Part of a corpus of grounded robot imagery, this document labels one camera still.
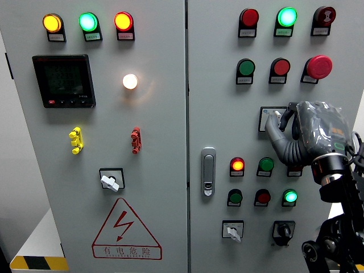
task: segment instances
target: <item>green indicator light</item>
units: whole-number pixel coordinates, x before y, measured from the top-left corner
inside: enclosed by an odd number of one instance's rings
[[[271,158],[263,158],[259,162],[260,168],[265,172],[270,172],[274,168],[274,162]]]
[[[231,203],[237,204],[240,203],[241,200],[243,200],[243,197],[239,193],[234,193],[230,196]]]
[[[97,18],[92,13],[82,13],[78,22],[84,31],[94,31],[97,27]]]
[[[248,76],[254,72],[254,63],[252,61],[243,61],[239,66],[239,71],[244,76]]]
[[[285,7],[278,14],[278,22],[283,27],[290,27],[296,23],[297,11],[293,7]]]
[[[284,193],[284,199],[287,202],[295,202],[297,200],[297,193],[293,189],[287,190]]]

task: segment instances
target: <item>robotic arm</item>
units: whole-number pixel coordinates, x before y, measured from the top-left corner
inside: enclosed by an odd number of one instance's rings
[[[292,116],[293,141],[282,133]],[[321,199],[342,204],[344,213],[326,220],[315,242],[302,245],[309,272],[329,273],[325,258],[340,264],[340,273],[358,272],[355,265],[364,263],[364,143],[358,137],[355,154],[347,121],[340,109],[325,102],[291,102],[280,124],[270,115],[265,129],[283,164],[310,165],[314,181],[321,185]]]

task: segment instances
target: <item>gray metal panel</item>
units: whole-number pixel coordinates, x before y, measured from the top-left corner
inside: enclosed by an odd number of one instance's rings
[[[86,11],[98,16],[102,42],[84,41],[78,17]],[[134,18],[135,42],[116,40],[120,11]],[[47,41],[47,13],[62,17],[66,43]],[[1,1],[3,39],[72,272],[187,271],[184,19],[184,1]],[[43,107],[31,57],[45,54],[89,55],[95,109]],[[131,92],[122,86],[128,73],[139,79]],[[75,126],[85,142],[78,155],[68,137]],[[137,155],[135,126],[143,143]],[[125,189],[101,189],[98,170],[106,167],[123,168]],[[119,197],[160,243],[162,260],[93,258],[93,240]]]
[[[312,17],[320,6],[333,6],[337,17],[328,37],[310,37]],[[278,11],[297,9],[291,38],[274,38]],[[256,38],[238,39],[238,18],[246,8],[257,9]],[[265,133],[258,133],[261,106],[286,106],[291,101],[320,100],[341,106],[354,124],[364,82],[360,76],[364,6],[361,1],[217,1],[188,2],[189,118],[191,168],[191,268],[197,272],[307,272],[301,244],[315,239],[330,205],[320,200],[320,187],[306,167],[302,177],[286,176]],[[333,60],[331,74],[317,85],[301,84],[305,62],[316,55]],[[270,65],[278,57],[288,59],[291,70],[285,85],[269,85]],[[254,83],[236,86],[237,63],[255,62]],[[204,147],[217,153],[215,195],[200,192],[200,153]],[[245,176],[229,177],[229,163],[241,156]],[[270,156],[272,177],[256,177],[258,162]],[[243,193],[240,208],[226,206],[228,193]],[[266,188],[272,200],[267,208],[253,206],[257,190]],[[299,198],[294,208],[282,208],[284,190],[294,188]],[[221,238],[222,220],[244,220],[241,244]],[[271,237],[275,220],[294,220],[294,236],[288,247]]]

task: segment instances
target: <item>white switch knob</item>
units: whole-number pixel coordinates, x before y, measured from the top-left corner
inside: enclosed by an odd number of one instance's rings
[[[101,184],[104,187],[107,187],[114,192],[117,192],[119,190],[119,185],[115,182],[115,179],[113,179],[112,177],[109,178],[104,175],[103,177],[101,177]]]
[[[230,236],[231,239],[236,241],[237,243],[241,243],[240,236],[237,233],[236,229],[227,228],[227,233]]]

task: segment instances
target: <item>emergency stop button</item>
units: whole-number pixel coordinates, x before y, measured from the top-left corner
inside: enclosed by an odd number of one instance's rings
[[[317,84],[320,79],[327,77],[331,70],[331,59],[325,55],[317,55],[306,62],[301,82]]]

